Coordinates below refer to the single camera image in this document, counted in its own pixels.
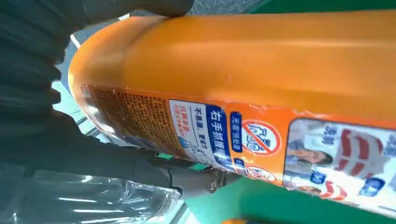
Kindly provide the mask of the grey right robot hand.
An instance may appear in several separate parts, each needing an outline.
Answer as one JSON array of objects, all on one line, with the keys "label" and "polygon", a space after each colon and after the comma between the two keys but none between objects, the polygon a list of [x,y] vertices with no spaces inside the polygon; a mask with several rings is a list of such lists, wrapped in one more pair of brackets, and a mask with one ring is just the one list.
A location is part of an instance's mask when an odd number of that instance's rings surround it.
[{"label": "grey right robot hand", "polygon": [[[0,3],[0,221],[3,224],[129,222],[137,199],[157,213],[163,189],[192,198],[239,180],[196,171],[156,152],[102,143],[54,109],[52,83],[70,36],[136,9],[185,15],[192,0],[3,0]],[[153,191],[153,187],[162,190]]]}]

